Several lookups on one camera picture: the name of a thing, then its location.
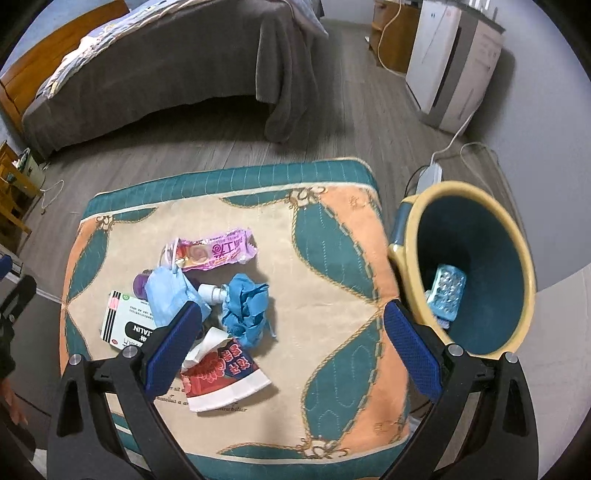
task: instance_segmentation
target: blue face mask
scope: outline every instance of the blue face mask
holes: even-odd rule
[[[188,301],[199,305],[202,322],[212,312],[180,268],[175,272],[167,267],[156,268],[146,282],[145,292],[156,327],[164,327],[172,322]]]

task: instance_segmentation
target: purple bottle cap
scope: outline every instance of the purple bottle cap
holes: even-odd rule
[[[151,270],[144,270],[134,278],[134,295],[140,300],[148,300],[146,295],[146,283],[152,273]]]

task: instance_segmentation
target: wooden bed frame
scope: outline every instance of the wooden bed frame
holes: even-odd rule
[[[75,50],[80,39],[96,27],[127,13],[129,8],[124,0],[114,0],[75,18],[41,40],[0,77],[0,105],[19,132],[22,132],[22,115],[63,57]]]

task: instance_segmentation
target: wooden cabinet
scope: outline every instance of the wooden cabinet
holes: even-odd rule
[[[398,8],[397,1],[374,0],[369,48],[377,57],[379,46],[379,57],[384,65],[395,72],[406,73],[421,10],[412,5],[402,5],[399,16],[388,25],[398,13]]]

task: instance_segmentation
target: yellow bowl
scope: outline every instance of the yellow bowl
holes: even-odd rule
[[[481,189],[444,181],[405,198],[388,256],[415,321],[431,327],[446,345],[458,343],[474,356],[498,359],[523,342],[534,313],[534,266],[513,219]],[[439,263],[459,267],[467,276],[448,332],[437,324],[424,295]]]

